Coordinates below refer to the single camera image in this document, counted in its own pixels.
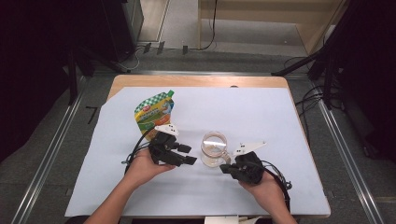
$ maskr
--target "wooden table edge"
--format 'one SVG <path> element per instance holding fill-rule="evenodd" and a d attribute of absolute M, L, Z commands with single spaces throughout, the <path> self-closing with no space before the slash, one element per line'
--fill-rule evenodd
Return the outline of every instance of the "wooden table edge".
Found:
<path fill-rule="evenodd" d="M 250 87 L 287 88 L 283 77 L 118 75 L 114 78 L 107 100 L 124 87 Z"/>

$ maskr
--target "transparent container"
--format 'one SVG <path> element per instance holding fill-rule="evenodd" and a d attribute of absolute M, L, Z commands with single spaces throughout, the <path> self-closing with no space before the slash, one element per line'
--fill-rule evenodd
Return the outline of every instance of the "transparent container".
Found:
<path fill-rule="evenodd" d="M 223 163 L 231 163 L 231 158 L 227 152 L 227 139 L 222 133 L 207 133 L 202 140 L 201 150 L 201 160 L 209 167 L 218 167 Z"/>

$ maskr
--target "snack bag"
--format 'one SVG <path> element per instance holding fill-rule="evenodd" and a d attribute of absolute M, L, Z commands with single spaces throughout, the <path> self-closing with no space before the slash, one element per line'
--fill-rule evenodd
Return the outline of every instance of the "snack bag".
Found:
<path fill-rule="evenodd" d="M 143 101 L 134 110 L 134 119 L 142 134 L 154 126 L 170 123 L 171 112 L 174 106 L 172 100 L 173 94 L 174 92 L 172 90 L 168 93 L 161 92 Z M 152 130 L 146 135 L 146 139 L 150 141 L 156 133 L 155 130 Z"/>

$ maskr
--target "gray floor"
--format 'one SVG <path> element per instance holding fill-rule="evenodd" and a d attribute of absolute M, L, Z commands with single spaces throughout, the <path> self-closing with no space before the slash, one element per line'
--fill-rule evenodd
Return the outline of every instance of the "gray floor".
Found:
<path fill-rule="evenodd" d="M 253 73 L 261 76 L 284 67 L 290 57 L 242 53 L 220 53 L 190 51 L 182 55 L 180 50 L 165 50 L 157 55 L 155 49 L 147 54 L 140 52 L 139 66 L 132 74 L 150 71 L 217 71 Z M 135 58 L 125 62 L 134 66 Z M 106 101 L 113 74 L 101 67 L 89 80 L 68 133 L 56 157 L 49 176 L 39 194 L 27 223 L 64 223 L 64 212 L 70 200 L 80 166 L 90 145 L 92 132 L 98 118 L 94 116 L 88 124 L 92 110 L 86 106 L 100 108 Z M 300 101 L 312 88 L 306 76 L 289 75 L 288 82 L 294 101 Z M 14 217 L 21 197 L 35 174 L 52 136 L 66 110 L 68 93 L 59 98 L 48 115 L 42 120 L 29 142 L 0 164 L 0 222 L 10 223 Z M 373 161 L 364 156 L 358 137 L 353 132 L 346 115 L 339 110 L 333 113 L 337 117 L 347 143 L 361 168 L 361 172 L 376 198 L 394 197 L 396 195 L 395 164 L 391 161 Z M 311 151 L 318 168 L 325 193 L 328 195 L 332 215 L 323 219 L 303 218 L 300 223 L 369 223 L 361 206 L 361 201 L 354 189 L 350 177 L 336 145 L 332 139 L 327 123 L 319 107 L 306 114 L 311 133 Z M 378 203 L 387 223 L 396 223 L 396 203 Z"/>
<path fill-rule="evenodd" d="M 212 20 L 202 20 L 201 45 L 212 39 Z M 198 1 L 171 0 L 161 41 L 171 49 L 198 47 Z M 263 21 L 216 20 L 215 52 L 306 56 L 295 24 Z"/>

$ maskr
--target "white mat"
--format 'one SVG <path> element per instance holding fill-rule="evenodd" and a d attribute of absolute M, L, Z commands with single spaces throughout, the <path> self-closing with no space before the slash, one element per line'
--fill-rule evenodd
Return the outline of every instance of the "white mat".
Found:
<path fill-rule="evenodd" d="M 90 149 L 78 175 L 66 216 L 90 215 L 121 180 L 124 161 L 141 133 L 134 109 L 159 92 L 173 90 L 172 122 L 179 143 L 201 156 L 202 137 L 224 133 L 229 151 L 241 142 L 266 141 L 257 150 L 262 160 L 277 166 L 291 181 L 294 215 L 328 216 L 318 171 L 304 139 L 287 89 L 278 88 L 124 88 L 101 110 Z M 198 159 L 156 176 L 139 188 L 126 205 L 125 216 L 266 215 L 253 197 L 230 175 Z"/>

